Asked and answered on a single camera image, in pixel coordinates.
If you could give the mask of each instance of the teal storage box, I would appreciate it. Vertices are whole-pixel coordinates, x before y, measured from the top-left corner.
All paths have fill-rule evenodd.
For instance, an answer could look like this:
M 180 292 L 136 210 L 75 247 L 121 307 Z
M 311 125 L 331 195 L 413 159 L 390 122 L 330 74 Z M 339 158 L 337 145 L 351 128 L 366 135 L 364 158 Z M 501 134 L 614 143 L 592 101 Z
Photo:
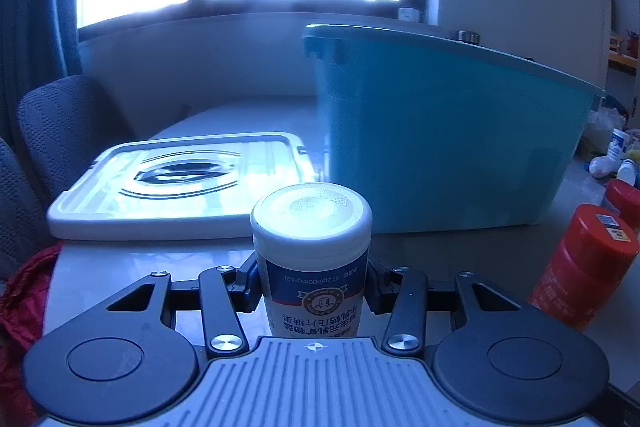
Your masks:
M 530 60 L 407 32 L 310 25 L 325 179 L 362 194 L 374 231 L 537 222 L 603 90 Z

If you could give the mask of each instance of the red can cap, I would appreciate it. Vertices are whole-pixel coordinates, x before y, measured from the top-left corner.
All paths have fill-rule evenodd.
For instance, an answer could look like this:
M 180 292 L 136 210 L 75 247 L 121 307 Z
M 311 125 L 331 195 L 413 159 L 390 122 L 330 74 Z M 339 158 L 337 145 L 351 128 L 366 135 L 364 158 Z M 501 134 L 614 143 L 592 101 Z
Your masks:
M 620 281 L 640 250 L 631 227 L 594 204 L 578 206 L 563 240 L 574 263 L 602 282 Z
M 620 218 L 632 229 L 640 227 L 640 190 L 622 180 L 611 180 L 604 197 L 620 211 Z

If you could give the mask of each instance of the metal screw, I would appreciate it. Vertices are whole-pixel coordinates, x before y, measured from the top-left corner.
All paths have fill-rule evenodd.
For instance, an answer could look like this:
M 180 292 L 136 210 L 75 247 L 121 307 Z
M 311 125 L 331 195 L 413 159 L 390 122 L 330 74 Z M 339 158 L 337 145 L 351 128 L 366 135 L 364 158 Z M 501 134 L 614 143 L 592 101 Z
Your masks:
M 407 351 L 409 349 L 415 349 L 418 347 L 418 338 L 408 333 L 399 333 L 398 335 L 391 335 L 386 341 L 389 347 L 399 349 L 400 351 Z
M 242 339 L 237 335 L 218 335 L 211 339 L 211 347 L 217 351 L 235 351 L 242 347 Z

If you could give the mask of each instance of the white wall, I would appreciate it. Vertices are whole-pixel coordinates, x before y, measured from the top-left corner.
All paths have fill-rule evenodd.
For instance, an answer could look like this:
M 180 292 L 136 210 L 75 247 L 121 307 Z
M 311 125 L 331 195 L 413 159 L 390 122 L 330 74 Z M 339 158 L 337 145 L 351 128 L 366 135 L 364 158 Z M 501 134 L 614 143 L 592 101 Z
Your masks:
M 616 2 L 616 17 L 618 29 L 616 33 L 626 39 L 626 31 L 640 33 L 640 2 L 639 0 L 614 0 Z
M 443 36 L 474 30 L 485 46 L 603 86 L 608 6 L 609 0 L 440 0 L 439 28 L 419 28 Z M 318 20 L 394 26 L 371 18 L 294 14 L 163 23 L 84 42 L 82 63 L 145 135 L 173 123 L 185 106 L 196 111 L 244 96 L 315 93 L 300 35 L 305 24 Z

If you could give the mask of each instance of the plastic bag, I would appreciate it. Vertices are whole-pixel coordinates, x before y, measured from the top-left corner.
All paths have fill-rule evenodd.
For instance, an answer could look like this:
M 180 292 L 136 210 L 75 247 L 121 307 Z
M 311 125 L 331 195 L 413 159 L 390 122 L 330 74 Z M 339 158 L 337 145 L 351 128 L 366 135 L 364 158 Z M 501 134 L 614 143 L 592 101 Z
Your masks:
M 631 137 L 631 143 L 626 147 L 626 150 L 640 150 L 640 129 L 627 129 L 625 132 Z
M 582 135 L 591 141 L 594 149 L 600 154 L 606 154 L 611 133 L 625 125 L 625 117 L 612 107 L 601 107 L 597 111 L 590 111 Z
M 594 178 L 603 178 L 617 170 L 618 166 L 608 156 L 598 156 L 589 163 L 589 172 Z

